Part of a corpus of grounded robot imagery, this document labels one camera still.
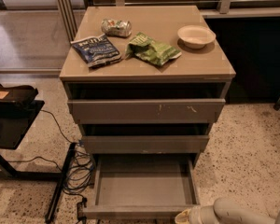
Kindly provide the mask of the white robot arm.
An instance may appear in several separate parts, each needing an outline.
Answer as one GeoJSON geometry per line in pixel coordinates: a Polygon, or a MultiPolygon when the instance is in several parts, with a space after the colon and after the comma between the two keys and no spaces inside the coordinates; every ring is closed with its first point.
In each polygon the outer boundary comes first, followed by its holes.
{"type": "Polygon", "coordinates": [[[218,198],[213,205],[194,206],[179,213],[175,224],[280,224],[276,218],[266,217],[242,208],[227,198],[218,198]]]}

